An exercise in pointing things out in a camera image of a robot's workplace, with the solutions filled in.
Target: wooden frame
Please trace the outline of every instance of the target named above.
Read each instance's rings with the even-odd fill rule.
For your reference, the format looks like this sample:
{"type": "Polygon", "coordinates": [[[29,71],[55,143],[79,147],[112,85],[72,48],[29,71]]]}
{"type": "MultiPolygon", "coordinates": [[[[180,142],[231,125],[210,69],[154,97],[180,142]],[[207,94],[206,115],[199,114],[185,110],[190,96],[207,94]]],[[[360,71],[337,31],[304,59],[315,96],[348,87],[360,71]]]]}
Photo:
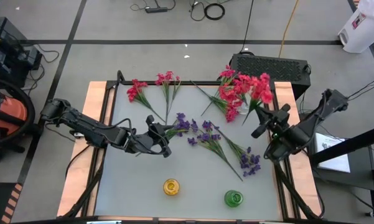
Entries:
{"type": "MultiPolygon", "coordinates": [[[[291,83],[289,82],[276,82],[276,95],[278,99],[279,107],[288,103],[291,106],[289,111],[289,124],[297,124],[300,122],[299,114],[297,112],[296,102],[294,101],[294,95],[292,91],[291,83]]],[[[106,82],[90,82],[88,91],[86,94],[85,105],[83,107],[83,114],[99,120],[101,108],[103,105],[103,98],[105,94],[106,82]]],[[[108,99],[108,107],[105,114],[105,124],[109,123],[111,117],[111,109],[113,106],[113,97],[115,90],[110,91],[108,99]]],[[[76,141],[73,147],[72,158],[78,154],[84,147],[86,147],[85,140],[79,139],[76,141]]],[[[99,152],[98,162],[96,165],[96,170],[100,166],[102,160],[103,151],[99,152]]],[[[88,179],[88,173],[90,170],[91,159],[93,156],[93,148],[88,149],[83,153],[78,159],[76,159],[72,166],[69,168],[67,179],[62,192],[62,198],[60,201],[60,206],[58,208],[57,215],[61,216],[67,213],[73,204],[78,200],[79,196],[86,188],[86,183],[88,179]]],[[[301,197],[312,209],[315,214],[320,214],[320,204],[318,200],[318,195],[316,191],[316,186],[314,182],[314,177],[311,172],[311,165],[309,159],[303,153],[299,153],[289,158],[291,164],[291,171],[293,176],[293,182],[296,190],[299,192],[301,197]]],[[[88,206],[87,215],[92,216],[95,208],[96,195],[98,191],[98,184],[90,195],[90,204],[88,206]]],[[[291,198],[289,192],[284,188],[286,206],[288,210],[289,218],[293,217],[293,209],[291,198]]],[[[304,214],[300,211],[301,217],[304,218],[304,214]]],[[[149,217],[110,217],[119,220],[152,220],[149,217]]],[[[178,218],[160,218],[160,220],[181,220],[178,218]]]]}

